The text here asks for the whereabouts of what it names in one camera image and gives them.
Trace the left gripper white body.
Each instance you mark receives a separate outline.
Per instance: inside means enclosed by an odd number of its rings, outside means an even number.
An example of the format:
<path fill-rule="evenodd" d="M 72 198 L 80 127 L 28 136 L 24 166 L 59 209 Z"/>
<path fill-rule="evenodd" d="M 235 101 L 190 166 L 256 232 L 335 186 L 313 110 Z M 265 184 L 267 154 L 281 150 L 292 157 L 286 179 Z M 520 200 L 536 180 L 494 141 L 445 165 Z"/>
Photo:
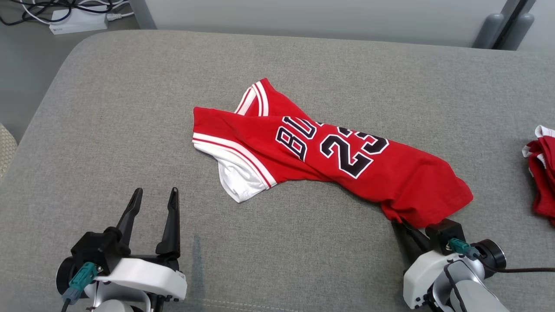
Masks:
<path fill-rule="evenodd" d="M 95 277 L 92 299 L 94 302 L 111 299 L 146 302 L 149 294 L 154 294 L 169 300 L 183 301 L 187 290 L 186 276 L 180 271 L 178 260 L 125 257 L 110 274 L 98 274 Z"/>

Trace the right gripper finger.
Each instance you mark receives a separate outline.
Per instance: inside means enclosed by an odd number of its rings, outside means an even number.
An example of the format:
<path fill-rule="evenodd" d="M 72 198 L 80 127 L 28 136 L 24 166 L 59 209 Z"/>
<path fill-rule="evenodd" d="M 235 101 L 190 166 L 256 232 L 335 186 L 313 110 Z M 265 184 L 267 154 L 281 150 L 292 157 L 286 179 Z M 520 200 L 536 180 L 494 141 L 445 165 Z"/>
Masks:
<path fill-rule="evenodd" d="M 400 245 L 404 263 L 413 264 L 424 253 L 424 234 L 406 219 L 401 219 L 401 221 L 393 219 L 391 225 Z"/>
<path fill-rule="evenodd" d="M 419 257 L 431 251 L 430 239 L 403 217 L 401 217 L 400 237 L 401 246 L 408 257 Z"/>

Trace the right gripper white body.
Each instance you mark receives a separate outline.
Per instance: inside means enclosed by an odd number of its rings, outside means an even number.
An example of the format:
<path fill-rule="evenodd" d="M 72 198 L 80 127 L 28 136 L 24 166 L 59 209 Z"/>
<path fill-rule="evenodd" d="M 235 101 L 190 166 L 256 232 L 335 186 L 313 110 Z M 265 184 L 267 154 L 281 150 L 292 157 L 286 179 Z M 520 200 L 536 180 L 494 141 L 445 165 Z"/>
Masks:
<path fill-rule="evenodd" d="M 444 256 L 436 251 L 420 255 L 404 274 L 404 301 L 410 309 L 431 303 L 438 309 L 452 309 L 453 285 L 444 267 L 459 260 L 457 253 Z"/>

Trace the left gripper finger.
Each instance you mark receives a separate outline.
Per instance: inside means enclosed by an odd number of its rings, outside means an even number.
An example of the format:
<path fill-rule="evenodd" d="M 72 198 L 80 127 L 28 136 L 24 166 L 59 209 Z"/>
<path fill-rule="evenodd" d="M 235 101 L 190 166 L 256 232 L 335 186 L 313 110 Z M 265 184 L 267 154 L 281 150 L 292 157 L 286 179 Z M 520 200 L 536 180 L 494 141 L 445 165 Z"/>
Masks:
<path fill-rule="evenodd" d="M 168 215 L 165 222 L 164 233 L 161 241 L 155 248 L 159 256 L 178 259 L 180 257 L 180 209 L 179 190 L 172 188 L 168 200 Z"/>
<path fill-rule="evenodd" d="M 143 188 L 137 188 L 127 207 L 125 208 L 116 227 L 108 227 L 106 234 L 109 238 L 107 251 L 109 254 L 131 254 L 130 239 L 133 230 L 134 220 L 140 212 Z"/>

